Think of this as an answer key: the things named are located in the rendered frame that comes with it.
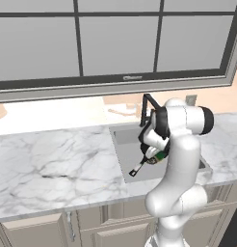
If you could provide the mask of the black pan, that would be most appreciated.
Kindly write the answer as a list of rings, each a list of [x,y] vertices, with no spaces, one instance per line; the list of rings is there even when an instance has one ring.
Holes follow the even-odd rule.
[[[150,159],[148,159],[148,158],[145,156],[145,152],[146,152],[146,150],[147,150],[149,147],[150,147],[150,146],[147,145],[147,144],[141,144],[141,151],[142,151],[142,153],[144,154],[144,157],[143,157],[143,159],[141,160],[141,162],[140,162],[137,166],[135,166],[135,167],[129,172],[129,175],[130,175],[131,177],[136,176],[137,173],[141,170],[141,168],[144,166],[145,163],[150,164],[150,165],[155,165],[156,163],[158,163],[158,162],[160,162],[160,161],[163,160],[163,159],[162,159],[162,160],[157,160],[157,159],[155,158],[155,156],[152,157],[152,158],[150,158]],[[166,158],[166,157],[169,155],[170,144],[166,144],[166,146],[165,146],[162,150],[159,150],[159,151],[163,151],[163,152],[166,154],[166,156],[165,156],[165,158]]]

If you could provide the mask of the grey wall outlet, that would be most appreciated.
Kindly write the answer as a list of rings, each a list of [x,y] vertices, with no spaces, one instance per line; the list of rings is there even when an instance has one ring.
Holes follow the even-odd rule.
[[[197,95],[186,95],[185,101],[189,106],[195,106],[197,98]]]

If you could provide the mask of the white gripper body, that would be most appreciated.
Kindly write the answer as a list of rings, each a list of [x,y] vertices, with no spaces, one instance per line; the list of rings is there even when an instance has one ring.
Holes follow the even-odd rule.
[[[146,152],[145,152],[145,156],[150,159],[152,157],[154,157],[157,153],[159,152],[158,149],[154,148],[154,147],[149,147]]]

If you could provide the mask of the beige cupboard door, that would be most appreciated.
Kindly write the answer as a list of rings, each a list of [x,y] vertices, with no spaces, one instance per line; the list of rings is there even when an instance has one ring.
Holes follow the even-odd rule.
[[[141,219],[81,231],[82,247],[145,247],[155,230],[155,221]]]
[[[71,247],[74,242],[62,213],[0,223],[0,237],[5,247]]]
[[[236,207],[237,205],[213,206],[195,214],[183,231],[190,247],[219,247]]]

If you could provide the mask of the black tap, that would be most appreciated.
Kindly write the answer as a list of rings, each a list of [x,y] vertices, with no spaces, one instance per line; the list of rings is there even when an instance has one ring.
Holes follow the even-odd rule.
[[[154,99],[154,97],[151,94],[144,94],[140,127],[145,126],[146,122],[150,119],[149,115],[147,114],[147,103],[148,102],[150,102],[150,104],[153,106],[154,109],[160,108],[160,105],[158,104],[158,102]]]

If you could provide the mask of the beige false drawer front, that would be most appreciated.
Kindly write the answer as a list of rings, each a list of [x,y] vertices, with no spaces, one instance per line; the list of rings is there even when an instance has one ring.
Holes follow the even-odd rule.
[[[135,200],[102,206],[100,212],[102,223],[106,223],[109,220],[120,220],[143,215],[148,216],[144,200]]]

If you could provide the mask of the dark framed window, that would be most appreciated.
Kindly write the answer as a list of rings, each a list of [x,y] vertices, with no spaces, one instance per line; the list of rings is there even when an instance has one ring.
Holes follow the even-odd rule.
[[[229,86],[237,0],[0,0],[0,103]]]

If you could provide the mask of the grey sink basin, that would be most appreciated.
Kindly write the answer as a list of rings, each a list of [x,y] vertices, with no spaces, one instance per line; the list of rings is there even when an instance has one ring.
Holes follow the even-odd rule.
[[[132,177],[129,172],[139,165],[144,157],[138,139],[142,129],[138,123],[111,125],[109,129],[126,183],[162,178],[167,171],[168,161],[180,173],[190,172],[193,169],[198,175],[208,178],[212,174],[211,167],[200,155],[200,141],[196,136],[188,135],[174,138],[173,147],[167,158],[153,165],[145,163],[137,175]]]

